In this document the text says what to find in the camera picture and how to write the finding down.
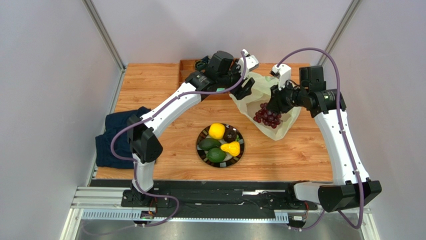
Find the pale green plastic bag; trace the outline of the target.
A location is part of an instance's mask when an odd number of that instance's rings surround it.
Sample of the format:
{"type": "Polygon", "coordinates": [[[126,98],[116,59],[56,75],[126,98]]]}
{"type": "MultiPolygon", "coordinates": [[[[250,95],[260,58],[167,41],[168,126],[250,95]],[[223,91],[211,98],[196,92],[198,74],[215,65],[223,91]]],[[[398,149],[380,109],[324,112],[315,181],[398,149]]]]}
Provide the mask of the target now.
{"type": "Polygon", "coordinates": [[[248,77],[253,78],[255,83],[251,88],[251,94],[241,100],[237,100],[232,94],[230,95],[238,110],[267,137],[274,141],[279,141],[285,137],[287,132],[296,122],[301,112],[300,107],[294,107],[289,112],[282,114],[281,123],[272,128],[263,123],[253,120],[255,113],[261,109],[260,104],[268,103],[271,98],[270,88],[278,84],[278,79],[272,76],[262,76],[255,72],[250,72],[248,77]]]}

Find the red fake grape bunch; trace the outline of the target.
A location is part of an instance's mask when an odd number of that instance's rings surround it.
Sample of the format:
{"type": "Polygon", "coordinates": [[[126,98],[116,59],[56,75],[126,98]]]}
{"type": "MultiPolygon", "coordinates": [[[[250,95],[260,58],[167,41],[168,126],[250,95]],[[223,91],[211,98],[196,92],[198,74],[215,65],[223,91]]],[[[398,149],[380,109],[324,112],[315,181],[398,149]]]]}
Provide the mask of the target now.
{"type": "Polygon", "coordinates": [[[276,129],[283,123],[282,115],[267,109],[267,103],[261,103],[260,109],[257,110],[252,118],[256,123],[276,129]]]}

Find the yellow fake lemon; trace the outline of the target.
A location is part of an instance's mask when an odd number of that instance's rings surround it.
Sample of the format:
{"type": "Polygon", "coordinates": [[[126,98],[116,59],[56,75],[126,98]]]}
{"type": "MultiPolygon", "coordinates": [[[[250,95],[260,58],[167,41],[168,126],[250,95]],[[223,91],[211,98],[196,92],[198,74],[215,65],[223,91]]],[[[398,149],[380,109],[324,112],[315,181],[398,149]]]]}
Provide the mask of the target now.
{"type": "Polygon", "coordinates": [[[226,127],[222,123],[213,123],[209,127],[208,135],[215,140],[221,140],[225,132],[226,127]]]}

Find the yellow fake pepper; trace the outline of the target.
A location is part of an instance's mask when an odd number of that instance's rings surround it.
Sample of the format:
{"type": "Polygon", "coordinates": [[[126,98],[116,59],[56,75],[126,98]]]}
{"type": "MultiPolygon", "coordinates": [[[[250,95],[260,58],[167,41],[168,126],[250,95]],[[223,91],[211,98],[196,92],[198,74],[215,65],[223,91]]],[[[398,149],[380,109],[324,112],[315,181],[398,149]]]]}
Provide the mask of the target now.
{"type": "Polygon", "coordinates": [[[241,153],[241,147],[238,141],[222,144],[220,149],[233,157],[237,157],[241,153]]]}

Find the green fake avocado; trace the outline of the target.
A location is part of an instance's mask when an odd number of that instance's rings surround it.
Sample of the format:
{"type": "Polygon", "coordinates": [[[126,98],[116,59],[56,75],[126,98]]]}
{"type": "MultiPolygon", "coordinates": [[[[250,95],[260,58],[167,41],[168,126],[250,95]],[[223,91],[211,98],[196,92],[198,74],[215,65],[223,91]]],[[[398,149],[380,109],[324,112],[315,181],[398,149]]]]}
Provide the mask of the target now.
{"type": "Polygon", "coordinates": [[[222,143],[214,138],[205,138],[198,143],[198,147],[203,151],[219,148],[221,145],[222,143]]]}

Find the green fake lime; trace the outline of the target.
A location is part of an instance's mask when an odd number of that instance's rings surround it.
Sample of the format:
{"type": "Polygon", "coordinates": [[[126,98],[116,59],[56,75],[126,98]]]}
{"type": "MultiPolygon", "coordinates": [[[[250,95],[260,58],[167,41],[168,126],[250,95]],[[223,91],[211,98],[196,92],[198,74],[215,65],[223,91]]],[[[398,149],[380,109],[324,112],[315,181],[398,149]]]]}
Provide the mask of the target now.
{"type": "Polygon", "coordinates": [[[226,157],[227,154],[218,147],[210,149],[206,154],[206,158],[212,163],[220,163],[224,161],[226,157]]]}

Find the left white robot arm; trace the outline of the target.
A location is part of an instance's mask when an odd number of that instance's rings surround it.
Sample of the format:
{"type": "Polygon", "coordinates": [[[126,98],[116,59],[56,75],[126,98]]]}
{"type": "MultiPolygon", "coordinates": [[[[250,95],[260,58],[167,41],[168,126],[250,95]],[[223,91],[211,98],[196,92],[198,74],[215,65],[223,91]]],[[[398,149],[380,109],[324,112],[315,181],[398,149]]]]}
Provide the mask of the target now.
{"type": "Polygon", "coordinates": [[[167,127],[191,107],[210,95],[231,93],[238,100],[251,94],[254,80],[248,73],[259,61],[245,49],[241,58],[225,51],[214,53],[204,67],[190,73],[180,87],[154,110],[128,119],[127,141],[134,159],[132,193],[144,200],[157,197],[151,193],[156,160],[163,152],[159,138],[167,127]]]}

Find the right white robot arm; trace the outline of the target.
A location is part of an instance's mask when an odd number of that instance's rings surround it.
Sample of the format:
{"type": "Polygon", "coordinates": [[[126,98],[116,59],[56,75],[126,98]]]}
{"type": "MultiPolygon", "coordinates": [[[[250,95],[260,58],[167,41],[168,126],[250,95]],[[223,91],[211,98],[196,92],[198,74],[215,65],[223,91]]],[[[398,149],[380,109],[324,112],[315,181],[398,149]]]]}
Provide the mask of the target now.
{"type": "Polygon", "coordinates": [[[370,178],[359,158],[343,95],[327,88],[322,66],[299,68],[298,84],[291,81],[291,71],[286,64],[272,67],[270,73],[278,83],[270,88],[266,108],[280,114],[297,107],[309,111],[323,136],[332,167],[332,183],[294,182],[293,197],[319,204],[328,213],[364,207],[382,192],[382,185],[370,178]]]}

